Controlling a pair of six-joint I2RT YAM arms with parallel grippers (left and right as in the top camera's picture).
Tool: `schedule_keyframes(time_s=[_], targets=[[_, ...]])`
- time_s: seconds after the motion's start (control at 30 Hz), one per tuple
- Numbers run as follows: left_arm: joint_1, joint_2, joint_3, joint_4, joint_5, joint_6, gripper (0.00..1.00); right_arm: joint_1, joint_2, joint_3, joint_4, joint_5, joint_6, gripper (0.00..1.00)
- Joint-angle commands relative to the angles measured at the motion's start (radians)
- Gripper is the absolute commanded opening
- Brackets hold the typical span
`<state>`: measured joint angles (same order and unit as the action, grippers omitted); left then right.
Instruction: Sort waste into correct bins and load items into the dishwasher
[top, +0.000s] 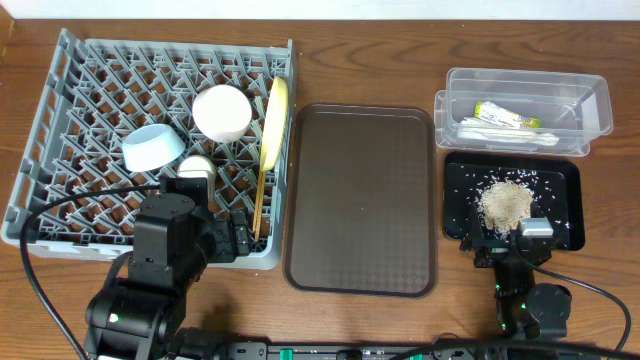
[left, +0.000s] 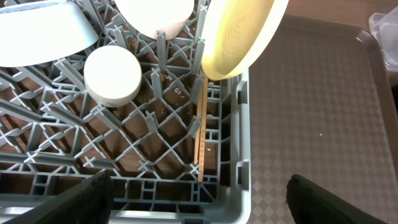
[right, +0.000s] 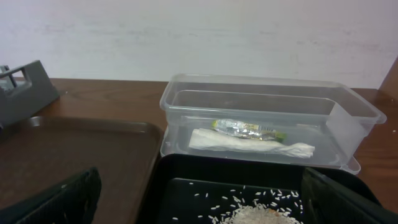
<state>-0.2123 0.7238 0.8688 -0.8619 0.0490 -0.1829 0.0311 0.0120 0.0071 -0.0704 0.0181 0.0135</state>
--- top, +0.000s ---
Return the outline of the white paper cup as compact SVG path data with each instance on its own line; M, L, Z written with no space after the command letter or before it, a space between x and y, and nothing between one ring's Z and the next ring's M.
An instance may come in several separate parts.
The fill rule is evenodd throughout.
M202 155L185 158L178 167L177 175L180 178L205 178L208 201L214 200L217 170L209 158Z

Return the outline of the green snack wrapper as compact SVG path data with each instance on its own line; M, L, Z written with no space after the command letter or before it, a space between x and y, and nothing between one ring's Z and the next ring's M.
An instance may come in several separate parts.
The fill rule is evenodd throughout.
M504 109L490 101L478 101L475 105L474 115L493 125L509 128L540 128L541 121L535 117L527 117Z

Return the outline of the light blue bowl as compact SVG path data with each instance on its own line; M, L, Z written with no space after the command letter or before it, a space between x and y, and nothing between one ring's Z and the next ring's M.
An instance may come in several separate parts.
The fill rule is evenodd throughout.
M150 171L170 164L185 148L183 140L166 124L141 127L122 142L125 167L131 172Z

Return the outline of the white bowl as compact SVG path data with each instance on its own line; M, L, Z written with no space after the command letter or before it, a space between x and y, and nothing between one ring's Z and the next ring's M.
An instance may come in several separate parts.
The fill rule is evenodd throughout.
M252 121L249 99L231 85L216 85L199 93L192 107L198 130L218 143L240 140Z

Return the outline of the yellow plate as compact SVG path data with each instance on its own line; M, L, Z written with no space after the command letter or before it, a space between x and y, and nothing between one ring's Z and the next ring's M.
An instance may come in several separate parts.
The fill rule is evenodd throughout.
M272 83L265 115L260 150L260 171L267 172L275 167L284 136L288 116L288 85L281 77Z

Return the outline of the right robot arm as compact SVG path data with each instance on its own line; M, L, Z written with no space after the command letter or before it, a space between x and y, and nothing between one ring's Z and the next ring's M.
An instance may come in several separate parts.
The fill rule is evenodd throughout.
M534 268L551 259L556 241L549 220L535 203L531 214L502 238L483 224L478 207L472 205L460 249L475 253L476 268L494 271L498 321L506 336L561 339L568 333L572 295L562 285L535 280Z

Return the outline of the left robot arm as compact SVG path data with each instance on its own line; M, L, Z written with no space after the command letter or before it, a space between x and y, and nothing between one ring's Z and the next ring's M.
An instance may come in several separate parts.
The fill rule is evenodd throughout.
M140 205L134 244L112 263L86 311L91 359L225 359L220 335L185 328L187 292L210 264L251 252L246 210L217 218L204 178L161 181Z

